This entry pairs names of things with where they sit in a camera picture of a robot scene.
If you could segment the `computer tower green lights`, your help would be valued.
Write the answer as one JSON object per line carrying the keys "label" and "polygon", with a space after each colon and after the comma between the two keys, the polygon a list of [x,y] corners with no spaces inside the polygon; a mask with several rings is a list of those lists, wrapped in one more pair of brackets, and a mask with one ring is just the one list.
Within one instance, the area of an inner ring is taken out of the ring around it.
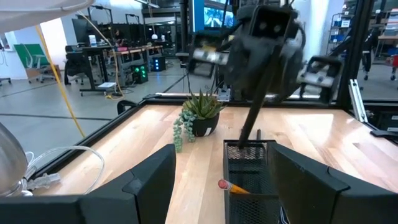
{"label": "computer tower green lights", "polygon": [[132,79],[137,84],[148,82],[147,67],[145,64],[133,65],[131,67]]}

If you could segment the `succulent plant in black pot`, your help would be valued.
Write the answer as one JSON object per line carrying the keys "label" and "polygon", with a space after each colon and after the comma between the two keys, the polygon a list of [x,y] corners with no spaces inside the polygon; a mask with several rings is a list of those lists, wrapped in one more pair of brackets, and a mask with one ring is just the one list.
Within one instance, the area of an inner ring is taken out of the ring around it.
{"label": "succulent plant in black pot", "polygon": [[195,142],[197,137],[212,134],[224,108],[223,103],[209,92],[200,90],[199,94],[190,93],[190,98],[183,102],[178,118],[174,121],[173,144],[176,152],[183,149],[183,135],[188,142]]}

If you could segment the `wall display screen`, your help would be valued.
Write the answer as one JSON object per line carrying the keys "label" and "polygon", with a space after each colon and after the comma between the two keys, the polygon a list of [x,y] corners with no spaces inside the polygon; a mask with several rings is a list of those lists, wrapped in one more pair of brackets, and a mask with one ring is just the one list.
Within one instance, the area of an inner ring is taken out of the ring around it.
{"label": "wall display screen", "polygon": [[190,30],[220,30],[232,27],[235,19],[232,10],[234,0],[188,0]]}

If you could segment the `green panel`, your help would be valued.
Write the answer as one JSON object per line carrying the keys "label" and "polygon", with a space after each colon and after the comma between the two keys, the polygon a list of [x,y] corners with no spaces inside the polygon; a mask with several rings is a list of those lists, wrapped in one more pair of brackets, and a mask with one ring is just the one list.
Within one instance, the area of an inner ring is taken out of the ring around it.
{"label": "green panel", "polygon": [[47,57],[39,44],[15,44],[14,49],[24,68],[40,69],[49,65]]}

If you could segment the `yellow pencil with pink eraser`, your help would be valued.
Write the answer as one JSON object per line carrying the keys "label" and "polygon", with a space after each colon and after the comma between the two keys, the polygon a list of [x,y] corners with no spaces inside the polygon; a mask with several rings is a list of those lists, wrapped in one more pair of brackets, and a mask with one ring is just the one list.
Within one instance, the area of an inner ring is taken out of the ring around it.
{"label": "yellow pencil with pink eraser", "polygon": [[226,190],[232,194],[250,194],[247,190],[232,184],[231,182],[225,180],[225,179],[220,179],[218,181],[218,187],[220,189]]}

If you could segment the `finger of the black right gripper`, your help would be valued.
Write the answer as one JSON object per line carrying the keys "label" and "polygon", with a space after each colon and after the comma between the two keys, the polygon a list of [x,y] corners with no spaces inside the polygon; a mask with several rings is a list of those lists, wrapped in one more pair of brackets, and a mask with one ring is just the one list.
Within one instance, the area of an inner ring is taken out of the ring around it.
{"label": "finger of the black right gripper", "polygon": [[336,57],[313,56],[306,70],[298,76],[299,98],[305,93],[318,94],[320,103],[331,103],[338,87],[343,64]]}
{"label": "finger of the black right gripper", "polygon": [[211,78],[217,65],[226,65],[229,50],[214,51],[206,48],[192,48],[188,56],[188,74],[203,78]]}

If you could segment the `background office desk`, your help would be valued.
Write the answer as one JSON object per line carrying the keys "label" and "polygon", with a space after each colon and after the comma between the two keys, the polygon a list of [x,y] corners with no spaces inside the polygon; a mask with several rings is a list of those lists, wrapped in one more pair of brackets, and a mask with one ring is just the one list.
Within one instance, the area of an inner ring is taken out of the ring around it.
{"label": "background office desk", "polygon": [[147,74],[149,60],[162,55],[161,46],[119,47],[115,52],[108,45],[100,47],[79,47],[68,45],[66,49],[65,76],[83,75],[89,79],[89,88],[84,92],[101,92],[106,94],[116,87],[129,87],[135,83],[131,67],[145,64]]}

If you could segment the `silver angle bracket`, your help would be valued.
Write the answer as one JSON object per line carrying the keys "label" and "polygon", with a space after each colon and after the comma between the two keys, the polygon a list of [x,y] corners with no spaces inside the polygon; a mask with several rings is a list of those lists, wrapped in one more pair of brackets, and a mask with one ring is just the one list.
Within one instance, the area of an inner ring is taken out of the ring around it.
{"label": "silver angle bracket", "polygon": [[354,111],[355,118],[361,123],[367,123],[368,117],[364,108],[361,91],[357,79],[349,80],[349,94]]}

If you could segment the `white office chair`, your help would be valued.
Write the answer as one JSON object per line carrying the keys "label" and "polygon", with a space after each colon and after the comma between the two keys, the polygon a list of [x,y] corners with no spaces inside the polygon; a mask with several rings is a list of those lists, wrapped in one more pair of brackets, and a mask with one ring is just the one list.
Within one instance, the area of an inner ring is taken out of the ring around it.
{"label": "white office chair", "polygon": [[45,79],[53,79],[49,74],[49,63],[42,47],[39,44],[22,44],[24,47],[27,58],[25,71],[27,73],[28,82],[32,80],[43,83]]}

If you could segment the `black marker pen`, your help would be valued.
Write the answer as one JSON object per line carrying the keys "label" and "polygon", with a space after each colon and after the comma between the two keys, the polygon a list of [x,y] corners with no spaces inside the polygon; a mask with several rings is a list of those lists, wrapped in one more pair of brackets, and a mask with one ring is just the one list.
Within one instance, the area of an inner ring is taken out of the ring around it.
{"label": "black marker pen", "polygon": [[270,57],[269,64],[267,65],[264,72],[266,73],[259,80],[258,86],[256,88],[256,94],[254,95],[252,106],[249,110],[248,116],[242,128],[241,135],[239,137],[238,148],[243,149],[245,142],[248,140],[249,135],[252,131],[256,118],[259,114],[260,109],[264,103],[264,98],[266,96],[267,90],[269,88],[269,84],[273,79],[275,74],[275,65],[278,61],[281,47],[274,47],[274,51],[272,56]]}

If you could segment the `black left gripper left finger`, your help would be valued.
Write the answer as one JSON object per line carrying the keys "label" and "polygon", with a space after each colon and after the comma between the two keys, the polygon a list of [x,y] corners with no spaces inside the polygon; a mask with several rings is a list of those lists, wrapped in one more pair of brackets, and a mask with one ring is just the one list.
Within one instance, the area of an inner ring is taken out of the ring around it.
{"label": "black left gripper left finger", "polygon": [[176,151],[157,152],[86,195],[0,199],[0,224],[165,224]]}

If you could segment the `computer tower blue lights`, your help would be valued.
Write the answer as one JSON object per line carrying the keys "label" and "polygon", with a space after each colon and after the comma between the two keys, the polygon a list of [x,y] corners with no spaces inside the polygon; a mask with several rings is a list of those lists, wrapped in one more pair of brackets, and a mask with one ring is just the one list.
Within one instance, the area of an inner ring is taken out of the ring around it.
{"label": "computer tower blue lights", "polygon": [[152,65],[152,71],[154,72],[161,72],[167,68],[164,56],[152,57],[151,65]]}

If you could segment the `black mesh desk organizer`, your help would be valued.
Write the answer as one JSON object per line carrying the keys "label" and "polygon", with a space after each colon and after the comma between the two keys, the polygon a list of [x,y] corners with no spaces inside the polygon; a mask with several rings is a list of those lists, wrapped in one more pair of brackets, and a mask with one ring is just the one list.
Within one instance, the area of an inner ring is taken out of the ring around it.
{"label": "black mesh desk organizer", "polygon": [[225,140],[223,177],[248,191],[224,193],[226,224],[278,224],[280,204],[267,163],[269,140],[250,140],[244,149],[237,140]]}

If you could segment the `black rail clamp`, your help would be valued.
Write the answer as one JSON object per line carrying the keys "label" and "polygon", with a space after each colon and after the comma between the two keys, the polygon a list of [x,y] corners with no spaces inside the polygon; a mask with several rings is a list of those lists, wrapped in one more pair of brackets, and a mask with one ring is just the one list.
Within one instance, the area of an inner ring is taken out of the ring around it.
{"label": "black rail clamp", "polygon": [[118,115],[121,115],[123,112],[126,111],[126,108],[134,108],[137,106],[137,103],[129,100],[121,100],[117,103],[116,109],[118,112]]}

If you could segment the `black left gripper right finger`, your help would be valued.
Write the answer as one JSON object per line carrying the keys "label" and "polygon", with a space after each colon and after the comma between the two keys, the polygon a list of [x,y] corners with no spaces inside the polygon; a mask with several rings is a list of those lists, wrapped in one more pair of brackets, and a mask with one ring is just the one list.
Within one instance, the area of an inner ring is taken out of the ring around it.
{"label": "black left gripper right finger", "polygon": [[398,194],[276,142],[267,164],[290,224],[398,224]]}

